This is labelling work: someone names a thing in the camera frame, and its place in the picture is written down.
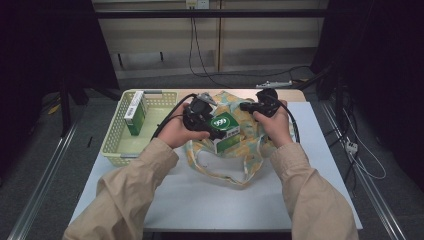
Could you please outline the orange print cloth bag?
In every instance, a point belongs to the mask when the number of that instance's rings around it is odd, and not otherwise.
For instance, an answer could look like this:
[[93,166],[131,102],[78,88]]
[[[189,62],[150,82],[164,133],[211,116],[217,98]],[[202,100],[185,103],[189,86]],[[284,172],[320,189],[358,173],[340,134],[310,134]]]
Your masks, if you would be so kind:
[[[212,106],[211,114],[215,117],[224,112],[230,113],[240,125],[240,142],[223,153],[216,153],[210,138],[200,141],[191,140],[186,144],[188,163],[192,169],[209,177],[225,180],[235,185],[245,185],[261,169],[263,158],[273,144],[270,139],[266,139],[267,135],[254,119],[253,112],[242,111],[239,107],[242,102],[254,102],[253,100],[242,99],[226,91],[222,91],[212,98],[217,105]],[[224,159],[243,157],[243,180],[239,181],[232,176],[207,170],[206,166],[200,163],[199,155],[202,151],[213,153]]]

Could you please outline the beige cabinet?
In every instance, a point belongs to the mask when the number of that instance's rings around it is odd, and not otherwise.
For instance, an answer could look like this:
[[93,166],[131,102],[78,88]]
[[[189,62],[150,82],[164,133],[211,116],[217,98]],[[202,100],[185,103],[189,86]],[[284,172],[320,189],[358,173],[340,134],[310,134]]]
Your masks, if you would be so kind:
[[[329,0],[209,0],[210,9],[320,9]],[[92,0],[101,10],[181,10],[185,0]],[[187,52],[191,26],[188,18],[101,19],[112,54]],[[323,19],[316,18],[198,18],[200,48],[214,54],[214,68],[228,68],[232,50],[313,49],[318,46]]]

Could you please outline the metal floor rail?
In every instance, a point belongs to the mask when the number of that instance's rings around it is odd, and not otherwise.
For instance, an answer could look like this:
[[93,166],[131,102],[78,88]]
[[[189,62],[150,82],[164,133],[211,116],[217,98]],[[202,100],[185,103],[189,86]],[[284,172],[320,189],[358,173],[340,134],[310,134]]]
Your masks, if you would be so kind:
[[25,240],[28,236],[29,230],[33,225],[33,222],[45,199],[53,178],[56,175],[56,172],[69,148],[71,141],[73,140],[77,128],[78,123],[73,123],[66,134],[60,138],[53,155],[49,159],[41,179],[38,181],[30,199],[19,215],[7,240]]
[[371,174],[363,164],[359,156],[355,157],[354,153],[348,149],[350,140],[348,137],[343,137],[341,132],[341,127],[336,122],[336,114],[332,109],[330,104],[323,103],[321,105],[329,123],[335,130],[335,134],[338,137],[338,143],[344,150],[344,153],[347,155],[349,160],[349,166],[352,171],[355,172],[356,179],[359,180],[371,201],[372,206],[374,207],[380,221],[382,222],[384,228],[386,229],[391,240],[407,240],[406,235],[404,234],[399,222],[397,221],[393,211],[390,209],[383,195],[379,191],[375,180],[383,180],[387,175],[387,172],[384,166],[381,164],[379,159],[377,163],[383,169],[382,176],[375,176]]

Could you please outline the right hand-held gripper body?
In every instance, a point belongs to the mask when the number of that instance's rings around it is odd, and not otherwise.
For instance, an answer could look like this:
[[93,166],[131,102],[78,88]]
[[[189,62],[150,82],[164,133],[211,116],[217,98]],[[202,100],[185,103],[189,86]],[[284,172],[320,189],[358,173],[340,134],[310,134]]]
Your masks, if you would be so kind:
[[259,103],[257,111],[266,117],[274,116],[277,110],[282,106],[276,90],[268,85],[263,86],[261,90],[256,93],[256,96]]

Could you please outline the dark curtain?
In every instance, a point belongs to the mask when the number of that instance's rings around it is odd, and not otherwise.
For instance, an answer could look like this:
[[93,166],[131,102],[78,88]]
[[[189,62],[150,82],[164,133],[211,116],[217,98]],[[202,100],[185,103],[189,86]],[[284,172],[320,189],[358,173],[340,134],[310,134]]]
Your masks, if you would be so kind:
[[0,179],[14,165],[42,110],[63,89],[116,89],[92,0],[0,0]]
[[401,169],[424,191],[424,0],[329,0],[311,69],[341,76]]

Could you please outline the wooden table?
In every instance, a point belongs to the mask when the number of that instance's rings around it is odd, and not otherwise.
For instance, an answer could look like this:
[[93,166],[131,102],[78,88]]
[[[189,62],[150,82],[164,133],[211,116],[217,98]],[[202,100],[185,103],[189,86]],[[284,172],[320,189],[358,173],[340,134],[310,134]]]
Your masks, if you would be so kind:
[[[177,99],[181,100],[184,96],[191,93],[203,93],[208,92],[211,96],[221,92],[221,89],[163,89],[163,92],[176,92]],[[240,98],[256,98],[256,93],[258,89],[226,89],[226,92],[229,92],[233,95],[236,95]],[[277,89],[277,95],[280,99],[288,102],[305,102],[306,98],[304,93],[296,89]]]

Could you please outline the black metal bar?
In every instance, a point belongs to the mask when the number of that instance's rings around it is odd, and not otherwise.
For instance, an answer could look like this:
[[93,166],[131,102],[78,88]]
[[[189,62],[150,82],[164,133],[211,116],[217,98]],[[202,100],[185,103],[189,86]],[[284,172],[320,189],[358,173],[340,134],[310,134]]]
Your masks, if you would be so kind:
[[316,18],[329,12],[320,9],[210,9],[210,10],[101,10],[101,19],[130,18]]

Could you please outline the tall green white box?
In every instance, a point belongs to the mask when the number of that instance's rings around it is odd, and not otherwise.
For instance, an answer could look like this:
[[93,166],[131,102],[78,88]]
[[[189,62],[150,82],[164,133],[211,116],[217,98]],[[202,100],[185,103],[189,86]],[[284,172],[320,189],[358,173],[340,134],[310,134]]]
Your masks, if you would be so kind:
[[148,105],[145,98],[145,92],[136,91],[130,101],[127,111],[124,115],[125,123],[132,136],[138,136],[144,124],[148,111]]

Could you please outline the white wall socket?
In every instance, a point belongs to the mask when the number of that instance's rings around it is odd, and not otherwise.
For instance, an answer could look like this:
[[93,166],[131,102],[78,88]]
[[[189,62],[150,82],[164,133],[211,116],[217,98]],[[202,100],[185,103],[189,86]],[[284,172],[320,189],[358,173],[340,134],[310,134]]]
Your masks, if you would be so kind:
[[185,0],[187,9],[209,9],[209,0]]

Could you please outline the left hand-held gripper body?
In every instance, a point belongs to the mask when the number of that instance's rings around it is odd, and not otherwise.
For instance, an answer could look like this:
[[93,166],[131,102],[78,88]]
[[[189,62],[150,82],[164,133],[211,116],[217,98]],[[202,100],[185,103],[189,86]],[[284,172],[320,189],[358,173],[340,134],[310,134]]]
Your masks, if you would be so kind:
[[208,124],[208,121],[213,118],[212,106],[216,105],[217,103],[207,92],[196,95],[184,108],[183,124],[191,131],[207,131],[210,134],[218,134],[219,131]]

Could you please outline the square green box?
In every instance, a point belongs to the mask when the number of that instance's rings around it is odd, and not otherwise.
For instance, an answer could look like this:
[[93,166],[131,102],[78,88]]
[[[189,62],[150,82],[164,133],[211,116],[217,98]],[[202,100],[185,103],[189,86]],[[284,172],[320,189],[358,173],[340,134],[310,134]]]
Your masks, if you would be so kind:
[[213,117],[209,122],[211,129],[224,130],[227,135],[223,139],[211,140],[216,153],[223,153],[240,142],[240,125],[228,112]]

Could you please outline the person's right hand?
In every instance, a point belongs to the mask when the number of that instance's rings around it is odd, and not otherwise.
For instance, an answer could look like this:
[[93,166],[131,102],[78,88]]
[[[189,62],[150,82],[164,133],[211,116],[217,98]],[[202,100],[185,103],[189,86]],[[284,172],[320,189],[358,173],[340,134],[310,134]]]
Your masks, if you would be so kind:
[[289,131],[288,113],[283,107],[279,107],[272,117],[257,111],[253,112],[253,117],[262,125],[276,148],[293,142]]

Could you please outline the black metal stand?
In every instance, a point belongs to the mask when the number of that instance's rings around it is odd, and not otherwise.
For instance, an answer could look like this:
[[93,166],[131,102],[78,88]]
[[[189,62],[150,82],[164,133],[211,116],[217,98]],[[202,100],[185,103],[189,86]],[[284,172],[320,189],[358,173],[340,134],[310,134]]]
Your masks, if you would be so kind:
[[71,128],[71,111],[69,106],[69,89],[65,77],[60,82],[60,105],[62,112],[62,133],[61,136],[65,137]]
[[335,88],[335,117],[337,126],[340,131],[345,129],[343,120],[343,77],[341,74],[337,75],[337,85]]

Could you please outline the person's left hand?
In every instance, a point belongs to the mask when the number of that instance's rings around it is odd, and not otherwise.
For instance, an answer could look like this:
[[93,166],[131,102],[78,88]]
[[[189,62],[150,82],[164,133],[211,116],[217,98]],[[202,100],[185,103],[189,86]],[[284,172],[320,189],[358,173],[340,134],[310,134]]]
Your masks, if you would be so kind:
[[157,138],[162,140],[172,149],[183,146],[189,140],[207,139],[210,134],[207,131],[191,131],[183,124],[181,110],[175,111],[172,118],[164,126]]

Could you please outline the pale green plastic basket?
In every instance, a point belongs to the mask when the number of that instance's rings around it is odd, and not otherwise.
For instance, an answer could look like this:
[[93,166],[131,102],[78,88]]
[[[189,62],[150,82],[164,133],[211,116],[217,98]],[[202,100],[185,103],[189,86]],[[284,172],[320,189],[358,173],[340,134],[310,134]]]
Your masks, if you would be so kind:
[[178,93],[165,90],[145,90],[146,117],[138,136],[132,136],[124,119],[137,89],[125,91],[116,107],[101,146],[101,154],[114,166],[127,165],[150,142],[157,126],[178,103]]

